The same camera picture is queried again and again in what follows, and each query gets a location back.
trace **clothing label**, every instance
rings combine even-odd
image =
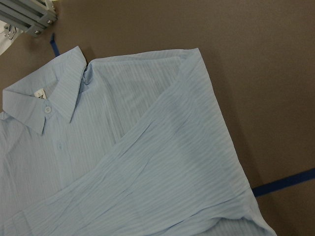
[[[47,99],[46,97],[46,94],[45,94],[45,91],[44,89],[40,89],[40,90],[37,90],[35,93],[34,93],[35,97],[39,97],[39,98],[43,98],[43,99]]]

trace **brown surface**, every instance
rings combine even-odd
[[[55,7],[52,27],[39,38],[21,35],[0,56],[0,88],[54,57],[52,32],[61,53],[79,45],[88,61],[198,47],[251,186],[315,167],[313,0],[60,0]],[[258,199],[280,236],[315,235],[311,221],[293,224],[291,216],[314,217],[315,193],[296,197],[304,190]]]

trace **shirt collar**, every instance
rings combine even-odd
[[[3,90],[3,110],[18,121],[42,134],[45,124],[44,99],[34,97],[35,91],[58,81],[48,97],[67,122],[76,106],[86,60],[77,46]]]

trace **light blue shirt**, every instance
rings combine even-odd
[[[86,67],[76,47],[6,88],[3,110],[0,235],[275,235],[198,49]]]

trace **blue tape strip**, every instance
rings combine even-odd
[[[57,44],[55,42],[55,33],[53,33],[50,37],[50,45],[52,46],[53,50],[54,50],[54,53],[55,53],[55,56],[59,56],[60,55],[60,52],[58,50],[58,47],[57,47]]]
[[[313,178],[315,178],[315,168],[253,188],[252,192],[255,197],[259,197]]]

